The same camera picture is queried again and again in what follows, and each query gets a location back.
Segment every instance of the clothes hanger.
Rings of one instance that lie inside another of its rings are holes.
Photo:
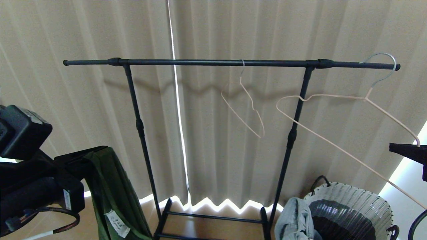
[[[230,85],[230,82],[228,82],[223,88],[222,88],[222,90],[221,90],[221,96],[222,96],[222,99],[224,99],[224,101],[225,101],[225,103],[227,104],[227,106],[234,112],[234,114],[240,119],[240,121],[242,121],[242,123],[243,124],[245,124],[246,125],[246,127],[248,127],[249,128],[249,130],[251,130],[257,137],[259,137],[259,138],[263,138],[264,136],[265,136],[265,129],[264,129],[264,123],[263,123],[263,120],[261,119],[261,116],[260,116],[260,113],[258,112],[258,110],[256,110],[255,108],[254,108],[254,101],[253,101],[253,99],[252,99],[252,97],[251,97],[251,95],[249,94],[249,92],[246,90],[246,88],[245,88],[245,86],[243,86],[243,84],[242,84],[242,75],[243,75],[243,72],[245,71],[245,61],[242,59],[242,62],[243,62],[243,69],[242,69],[242,72],[240,73],[240,81],[239,81],[239,85],[240,86],[242,86],[242,88],[243,88],[243,90],[245,90],[245,92],[246,92],[246,94],[248,95],[248,97],[249,97],[249,99],[251,100],[251,105],[252,105],[252,110],[253,111],[255,111],[255,112],[257,112],[257,115],[258,115],[258,119],[260,120],[260,122],[261,122],[261,126],[263,127],[263,134],[262,134],[262,136],[260,136],[258,133],[256,133],[247,123],[245,123],[245,121],[243,121],[243,119],[236,113],[236,111],[230,106],[230,104],[227,102],[227,100],[225,99],[225,97],[224,97],[224,95],[223,95],[223,91],[224,91],[224,89],[228,86],[228,85]]]
[[[296,123],[296,124],[298,124],[299,126],[301,126],[301,127],[305,128],[306,130],[308,130],[309,132],[313,133],[314,135],[318,136],[319,138],[321,138],[321,139],[325,140],[326,142],[328,142],[328,143],[329,143],[329,144],[331,144],[332,146],[334,146],[334,147],[338,148],[341,152],[343,152],[343,153],[347,154],[349,157],[351,157],[352,159],[356,160],[356,161],[357,161],[357,162],[359,162],[361,165],[363,165],[364,167],[366,167],[367,169],[369,169],[370,171],[372,171],[373,173],[375,173],[376,175],[378,175],[378,176],[379,176],[380,178],[382,178],[384,181],[388,182],[390,185],[392,185],[393,187],[395,187],[397,190],[401,191],[403,194],[405,194],[406,196],[408,196],[410,199],[412,199],[414,202],[416,202],[416,203],[417,203],[418,205],[420,205],[422,208],[427,209],[427,207],[426,207],[424,204],[420,203],[420,202],[419,202],[418,200],[416,200],[414,197],[412,197],[411,195],[409,195],[407,192],[405,192],[403,189],[401,189],[400,187],[398,187],[396,184],[394,184],[394,183],[392,183],[391,181],[389,181],[388,179],[386,179],[384,176],[382,176],[380,173],[378,173],[377,171],[375,171],[374,169],[372,169],[370,166],[366,165],[366,164],[365,164],[365,163],[363,163],[361,160],[357,159],[355,156],[353,156],[353,155],[352,155],[352,154],[350,154],[349,152],[345,151],[344,149],[342,149],[342,148],[341,148],[341,147],[339,147],[338,145],[334,144],[333,142],[329,141],[328,139],[324,138],[323,136],[319,135],[318,133],[314,132],[313,130],[309,129],[308,127],[306,127],[306,126],[302,125],[302,124],[301,124],[301,123],[299,123],[298,121],[294,120],[292,117],[290,117],[289,115],[287,115],[286,113],[284,113],[283,111],[281,111],[281,110],[279,109],[279,106],[278,106],[278,105],[279,105],[279,102],[280,102],[281,100],[286,99],[286,98],[294,98],[294,97],[299,98],[299,99],[300,99],[301,101],[303,101],[303,102],[306,102],[306,101],[310,100],[312,97],[318,97],[318,96],[327,96],[327,97],[335,97],[335,98],[346,98],[346,99],[354,99],[354,100],[363,100],[363,101],[366,101],[366,102],[370,103],[370,104],[371,104],[372,106],[374,106],[376,109],[380,110],[382,113],[384,113],[385,115],[387,115],[389,118],[391,118],[391,119],[392,119],[393,121],[395,121],[397,124],[399,124],[400,126],[402,126],[405,130],[407,130],[407,131],[408,131],[408,132],[409,132],[409,133],[410,133],[410,134],[415,138],[415,140],[416,140],[416,142],[417,142],[417,146],[418,146],[418,147],[420,147],[420,140],[418,139],[417,135],[416,135],[414,132],[412,132],[412,131],[411,131],[408,127],[406,127],[402,122],[400,122],[399,120],[397,120],[395,117],[393,117],[391,114],[389,114],[388,112],[386,112],[384,109],[382,109],[380,106],[378,106],[377,104],[375,104],[374,102],[372,102],[372,101],[368,98],[368,97],[369,97],[369,95],[371,94],[372,89],[374,88],[374,86],[375,86],[378,82],[380,82],[380,81],[382,81],[382,80],[384,80],[384,79],[386,79],[386,78],[390,77],[390,76],[394,73],[394,71],[395,71],[395,69],[396,69],[396,66],[397,66],[396,59],[395,59],[391,54],[388,54],[388,53],[376,53],[376,54],[374,54],[374,55],[370,56],[369,58],[367,58],[366,60],[364,60],[364,61],[362,61],[362,62],[360,62],[360,63],[364,63],[364,62],[368,61],[369,59],[371,59],[373,56],[376,56],[376,55],[387,55],[387,56],[389,56],[390,58],[392,58],[392,59],[393,59],[394,67],[393,67],[392,71],[391,71],[391,72],[390,72],[386,77],[381,78],[380,80],[377,80],[377,81],[375,81],[375,82],[372,84],[371,88],[369,89],[369,91],[368,91],[368,93],[366,94],[366,96],[365,96],[365,97],[354,97],[354,96],[344,96],[344,95],[335,95],[335,94],[314,94],[314,95],[311,95],[310,97],[308,97],[307,99],[303,99],[303,98],[301,98],[301,97],[300,97],[300,96],[298,96],[298,95],[293,95],[293,96],[286,96],[286,97],[282,97],[282,98],[280,98],[280,99],[277,101],[277,103],[276,103],[276,108],[277,108],[277,110],[278,110],[279,112],[281,112],[283,115],[285,115],[286,117],[288,117],[290,120],[292,120],[293,122],[295,122],[295,123]]]

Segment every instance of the woven basket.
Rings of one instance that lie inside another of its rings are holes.
[[[315,189],[320,179],[326,183]],[[320,176],[304,200],[323,239],[395,240],[399,234],[387,201],[364,189]]]

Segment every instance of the green garment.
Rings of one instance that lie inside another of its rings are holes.
[[[152,235],[135,190],[114,150],[108,147],[91,152],[84,158],[90,160],[96,168],[85,179],[92,194],[99,239],[151,240]],[[108,214],[111,211],[115,212],[113,216]]]

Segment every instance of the black metal clothes rack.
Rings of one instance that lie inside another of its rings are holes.
[[[287,166],[289,163],[290,154],[292,151],[293,144],[295,142],[297,136],[297,124],[293,123],[292,128],[288,134],[288,142],[286,145],[285,157],[283,159],[282,169],[280,171],[279,180],[277,183],[276,195],[273,203],[272,212],[270,214],[270,218],[267,218],[267,214],[265,208],[262,207],[260,210],[261,220],[254,219],[242,219],[242,218],[234,218],[234,217],[219,217],[219,216],[211,216],[211,215],[203,215],[203,214],[187,214],[174,212],[170,210],[172,206],[172,200],[169,199],[163,210],[163,213],[160,212],[159,202],[157,199],[157,192],[154,184],[153,172],[151,169],[150,158],[148,154],[147,144],[145,140],[144,134],[144,125],[140,117],[140,113],[138,110],[138,102],[135,94],[135,87],[132,79],[131,65],[187,65],[187,66],[243,66],[242,60],[200,60],[200,59],[186,59],[186,60],[172,60],[172,59],[121,59],[121,58],[111,58],[106,60],[75,60],[75,61],[67,61],[64,60],[64,65],[111,65],[123,67],[126,73],[126,77],[128,80],[129,90],[132,98],[132,104],[135,111],[136,117],[136,127],[138,130],[139,138],[141,140],[141,145],[145,157],[145,163],[148,170],[148,176],[151,184],[151,189],[154,196],[154,202],[156,206],[157,216],[159,218],[159,223],[157,229],[154,233],[154,239],[158,240],[161,237],[170,238],[170,239],[185,239],[185,240],[203,240],[203,238],[196,237],[186,237],[174,234],[166,234],[163,233],[163,227],[165,226],[168,215],[179,215],[179,216],[187,216],[187,217],[198,217],[198,218],[209,218],[209,219],[218,219],[218,220],[229,220],[229,221],[238,221],[238,222],[251,222],[261,224],[263,227],[263,234],[265,240],[271,240],[270,230],[273,224],[277,203],[279,202],[280,192],[283,187],[283,181],[285,178],[285,173],[287,170]],[[279,61],[279,60],[244,60],[245,66],[249,67],[304,67],[305,73],[303,77],[303,82],[301,86],[301,91],[299,96],[301,98],[305,98],[305,94],[307,92],[308,83],[310,81],[311,73],[315,69],[323,69],[323,68],[332,68],[332,67],[349,67],[349,68],[369,68],[369,69],[389,69],[392,70],[393,64],[384,64],[384,63],[359,63],[359,62],[347,62],[347,61],[332,61],[329,59],[318,59],[318,60],[305,60],[305,61]],[[400,64],[397,64],[396,71],[400,69]],[[303,101],[298,100],[298,104],[296,106],[294,119],[299,121]]]

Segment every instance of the basket handle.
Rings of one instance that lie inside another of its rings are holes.
[[[387,231],[393,232],[390,236],[390,240],[396,240],[399,235],[399,227],[397,225],[393,225],[387,229]]]
[[[325,176],[320,175],[320,176],[319,176],[319,177],[314,181],[313,185],[311,185],[310,192],[311,192],[311,195],[312,195],[312,196],[314,195],[314,189],[316,188],[317,183],[318,183],[321,179],[324,179],[324,180],[325,180],[325,182],[326,182],[326,185],[327,185],[328,187],[330,187],[330,183],[329,183],[328,179],[327,179]]]

